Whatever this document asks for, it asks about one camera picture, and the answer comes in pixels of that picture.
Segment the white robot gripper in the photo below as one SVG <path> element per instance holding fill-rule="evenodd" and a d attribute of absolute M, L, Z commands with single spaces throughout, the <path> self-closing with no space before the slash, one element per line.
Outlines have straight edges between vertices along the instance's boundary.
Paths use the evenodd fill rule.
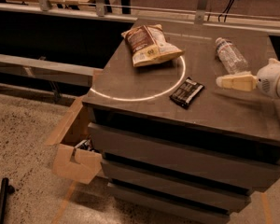
<path fill-rule="evenodd" d="M 257 82 L 263 94 L 280 99 L 280 61 L 270 58 L 268 64 L 257 72 L 257 77 L 250 74 L 226 75 L 216 80 L 220 88 L 238 91 L 252 91 Z"/>

